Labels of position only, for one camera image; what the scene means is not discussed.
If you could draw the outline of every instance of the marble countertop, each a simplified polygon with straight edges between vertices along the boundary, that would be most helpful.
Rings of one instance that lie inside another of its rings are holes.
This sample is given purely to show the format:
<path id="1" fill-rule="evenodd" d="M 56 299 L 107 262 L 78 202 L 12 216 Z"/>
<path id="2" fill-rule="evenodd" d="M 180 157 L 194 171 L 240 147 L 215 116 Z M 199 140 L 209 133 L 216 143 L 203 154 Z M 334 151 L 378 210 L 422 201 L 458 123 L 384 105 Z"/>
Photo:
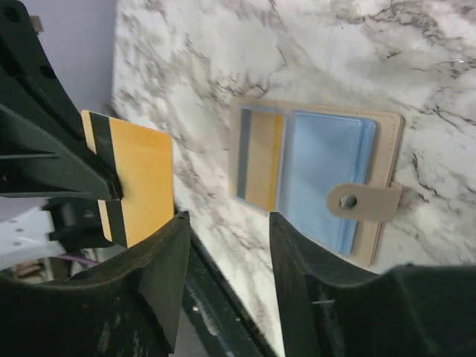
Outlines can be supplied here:
<path id="1" fill-rule="evenodd" d="M 228 196 L 231 96 L 397 112 L 404 186 L 371 270 L 476 261 L 472 0 L 120 0 L 119 115 L 174 139 L 175 196 L 279 356 L 268 219 Z"/>

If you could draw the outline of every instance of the gray wall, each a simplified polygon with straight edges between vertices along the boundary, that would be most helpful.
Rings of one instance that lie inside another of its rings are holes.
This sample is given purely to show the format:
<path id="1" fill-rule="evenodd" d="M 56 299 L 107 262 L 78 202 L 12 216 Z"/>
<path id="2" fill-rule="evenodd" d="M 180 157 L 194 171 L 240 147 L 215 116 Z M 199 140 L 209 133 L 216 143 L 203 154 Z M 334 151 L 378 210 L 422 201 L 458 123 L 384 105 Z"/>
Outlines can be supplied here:
<path id="1" fill-rule="evenodd" d="M 112 90 L 116 0 L 23 0 L 42 20 L 51 66 L 78 110 L 100 112 Z"/>

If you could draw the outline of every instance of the black stripe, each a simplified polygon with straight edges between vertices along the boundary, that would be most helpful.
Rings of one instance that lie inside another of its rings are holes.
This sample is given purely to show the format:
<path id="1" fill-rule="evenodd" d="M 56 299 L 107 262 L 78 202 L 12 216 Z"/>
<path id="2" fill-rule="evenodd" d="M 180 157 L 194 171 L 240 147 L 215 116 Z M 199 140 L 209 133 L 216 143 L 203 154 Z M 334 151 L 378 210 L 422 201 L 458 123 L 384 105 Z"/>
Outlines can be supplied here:
<path id="1" fill-rule="evenodd" d="M 90 115 L 97 156 L 110 170 L 116 172 L 109 118 L 96 113 Z M 106 210 L 113 243 L 127 247 L 126 226 L 120 201 L 106 201 Z"/>
<path id="2" fill-rule="evenodd" d="M 251 110 L 241 111 L 241 130 L 239 133 L 239 153 L 238 153 L 238 178 L 237 196 L 241 199 L 246 197 L 246 180 L 248 176 L 248 151 L 251 134 Z"/>

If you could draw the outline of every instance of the cable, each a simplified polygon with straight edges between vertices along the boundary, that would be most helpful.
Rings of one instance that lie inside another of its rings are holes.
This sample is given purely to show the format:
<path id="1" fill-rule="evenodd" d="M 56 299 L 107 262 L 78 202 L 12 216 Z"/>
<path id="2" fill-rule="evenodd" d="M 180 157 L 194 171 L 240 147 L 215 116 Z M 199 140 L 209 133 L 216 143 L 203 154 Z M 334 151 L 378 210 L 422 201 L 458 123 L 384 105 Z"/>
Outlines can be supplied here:
<path id="1" fill-rule="evenodd" d="M 99 262 L 97 262 L 96 260 L 83 258 L 83 257 L 76 257 L 75 255 L 70 255 L 70 254 L 61 254 L 61 255 L 58 255 L 56 258 L 70 260 L 72 262 L 76 262 L 80 264 L 86 264 L 89 267 L 96 266 L 97 264 L 99 264 Z"/>

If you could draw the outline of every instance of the white marble surface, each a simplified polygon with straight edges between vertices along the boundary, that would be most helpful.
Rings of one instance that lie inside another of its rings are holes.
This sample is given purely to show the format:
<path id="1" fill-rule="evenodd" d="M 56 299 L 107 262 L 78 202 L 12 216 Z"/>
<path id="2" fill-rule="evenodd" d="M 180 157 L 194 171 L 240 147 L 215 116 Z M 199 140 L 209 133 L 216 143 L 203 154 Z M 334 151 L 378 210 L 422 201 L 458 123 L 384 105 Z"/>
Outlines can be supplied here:
<path id="1" fill-rule="evenodd" d="M 405 192 L 374 271 L 476 260 L 472 0 L 120 0 L 114 99 L 174 138 L 175 195 L 283 355 L 268 220 L 228 198 L 232 95 L 377 109 L 406 120 Z"/>

